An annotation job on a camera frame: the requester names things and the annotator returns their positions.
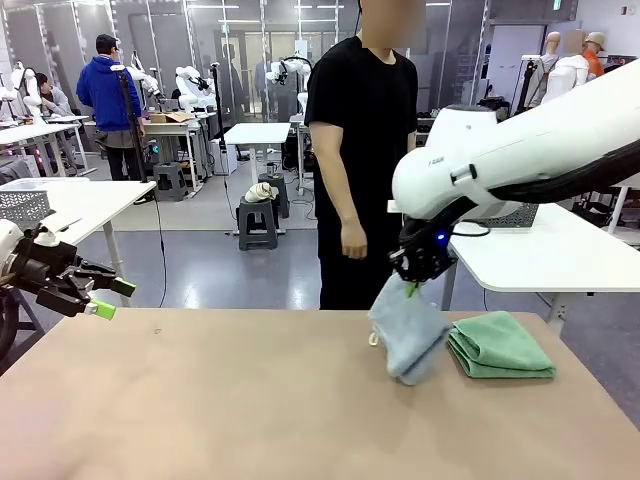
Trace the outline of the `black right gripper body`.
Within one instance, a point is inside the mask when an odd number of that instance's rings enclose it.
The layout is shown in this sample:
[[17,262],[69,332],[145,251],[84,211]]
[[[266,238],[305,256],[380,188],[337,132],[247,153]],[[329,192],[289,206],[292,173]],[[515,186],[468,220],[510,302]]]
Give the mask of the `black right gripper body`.
[[456,259],[449,253],[452,226],[405,223],[398,249],[388,255],[393,269],[406,282],[424,283],[445,273]]

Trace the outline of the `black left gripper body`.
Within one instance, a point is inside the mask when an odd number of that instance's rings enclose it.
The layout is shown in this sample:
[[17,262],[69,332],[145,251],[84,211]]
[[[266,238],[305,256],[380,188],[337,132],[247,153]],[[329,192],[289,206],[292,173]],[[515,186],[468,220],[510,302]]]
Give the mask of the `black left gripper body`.
[[12,286],[36,295],[46,289],[51,293],[81,298],[77,288],[64,279],[65,271],[78,265],[76,246],[60,242],[57,246],[47,247],[36,244],[33,239],[23,238],[12,254],[13,261],[8,270]]

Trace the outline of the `person's right hand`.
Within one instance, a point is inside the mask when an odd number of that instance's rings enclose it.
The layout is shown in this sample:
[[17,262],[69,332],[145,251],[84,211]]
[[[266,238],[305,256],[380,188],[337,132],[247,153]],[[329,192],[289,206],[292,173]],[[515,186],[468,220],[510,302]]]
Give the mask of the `person's right hand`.
[[344,221],[341,225],[342,254],[353,260],[367,257],[367,236],[358,219]]

